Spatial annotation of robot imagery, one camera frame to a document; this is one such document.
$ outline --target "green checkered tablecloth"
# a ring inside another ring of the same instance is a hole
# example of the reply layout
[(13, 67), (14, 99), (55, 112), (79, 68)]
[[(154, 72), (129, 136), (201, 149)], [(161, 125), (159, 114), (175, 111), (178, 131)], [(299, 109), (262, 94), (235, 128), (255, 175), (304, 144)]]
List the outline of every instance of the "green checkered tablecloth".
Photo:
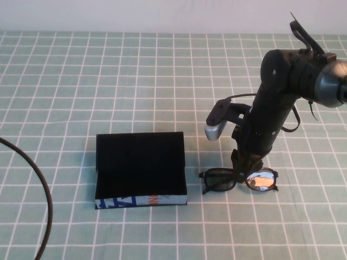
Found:
[[(313, 37), (347, 59), (347, 36)], [(302, 47), (292, 35), (0, 31), (0, 136), (37, 162), (54, 201), (43, 259), (347, 259), (346, 106), (313, 105), (317, 122), (297, 102), (300, 128), (265, 160), (279, 192), (202, 196), (197, 175), (231, 166), (233, 124), (204, 135), (214, 103), (255, 93), (269, 50)], [(184, 132), (188, 205), (95, 210), (95, 135), (153, 131)], [(34, 259), (46, 199), (4, 146), (0, 183), (0, 259)]]

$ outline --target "eyeglasses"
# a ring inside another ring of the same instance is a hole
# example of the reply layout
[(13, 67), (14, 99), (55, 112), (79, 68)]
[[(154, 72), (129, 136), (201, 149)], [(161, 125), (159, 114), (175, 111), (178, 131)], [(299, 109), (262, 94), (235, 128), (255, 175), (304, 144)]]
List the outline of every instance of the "eyeglasses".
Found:
[[(276, 179), (278, 172), (263, 168), (259, 172), (250, 174), (245, 180), (246, 185), (253, 191), (278, 191)], [(228, 168), (211, 168), (205, 172), (199, 173), (199, 178), (205, 182), (205, 189), (202, 194), (209, 191), (223, 192), (230, 191), (236, 185), (233, 169)]]

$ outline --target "open box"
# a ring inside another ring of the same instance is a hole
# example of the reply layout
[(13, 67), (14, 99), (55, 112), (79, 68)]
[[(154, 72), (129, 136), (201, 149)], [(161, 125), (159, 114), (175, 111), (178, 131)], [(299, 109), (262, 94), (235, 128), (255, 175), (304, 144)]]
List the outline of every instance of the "open box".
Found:
[(95, 208), (186, 205), (183, 132), (97, 135)]

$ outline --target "glasses lens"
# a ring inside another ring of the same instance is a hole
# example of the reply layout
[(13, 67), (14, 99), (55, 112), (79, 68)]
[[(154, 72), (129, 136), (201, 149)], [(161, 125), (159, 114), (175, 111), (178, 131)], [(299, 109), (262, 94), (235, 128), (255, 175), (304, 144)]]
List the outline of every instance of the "glasses lens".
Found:
[(210, 169), (206, 175), (206, 184), (213, 191), (228, 190), (234, 184), (232, 169)]
[(248, 176), (246, 182), (255, 191), (268, 191), (275, 182), (275, 176), (270, 170), (263, 169)]

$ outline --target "black cable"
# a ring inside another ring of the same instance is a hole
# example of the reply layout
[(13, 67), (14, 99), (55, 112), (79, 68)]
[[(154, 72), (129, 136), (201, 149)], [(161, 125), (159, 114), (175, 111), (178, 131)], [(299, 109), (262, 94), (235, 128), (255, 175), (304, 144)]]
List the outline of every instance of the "black cable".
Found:
[(24, 153), (17, 146), (11, 144), (10, 142), (6, 141), (5, 139), (3, 139), (1, 137), (0, 137), (0, 143), (2, 143), (4, 145), (6, 145), (8, 148), (14, 150), (21, 157), (23, 157), (23, 159), (25, 161), (27, 161), (28, 164), (30, 164), (30, 166), (33, 168), (33, 170), (36, 172), (38, 178), (40, 179), (42, 186), (43, 186), (43, 189), (44, 189), (44, 192), (46, 194), (47, 204), (48, 204), (48, 218), (47, 218), (46, 232), (44, 233), (44, 237), (43, 237), (40, 249), (38, 250), (37, 255), (35, 257), (35, 260), (40, 260), (42, 257), (42, 254), (46, 248), (49, 234), (50, 234), (50, 230), (52, 229), (52, 221), (53, 221), (53, 203), (52, 203), (52, 197), (51, 197), (50, 192), (49, 192), (48, 184), (47, 184), (42, 172), (38, 168), (38, 166), (31, 160), (31, 158), (26, 153)]
[[(229, 96), (229, 97), (227, 97), (227, 98), (228, 98), (228, 99), (233, 99), (233, 98), (240, 98), (240, 97), (243, 97), (243, 96), (256, 96), (256, 93), (239, 94), (239, 95)], [(287, 133), (292, 133), (292, 132), (296, 131), (296, 130), (299, 128), (300, 123), (301, 123), (300, 116), (299, 116), (298, 111), (297, 111), (297, 109), (295, 108), (295, 106), (293, 106), (292, 110), (293, 110), (293, 112), (294, 112), (295, 118), (296, 118), (297, 121), (298, 121), (298, 126), (297, 126), (296, 128), (294, 128), (294, 129), (287, 129), (287, 128), (285, 128), (284, 126), (282, 126), (282, 127), (281, 127), (281, 130), (284, 131), (284, 132), (287, 132)]]

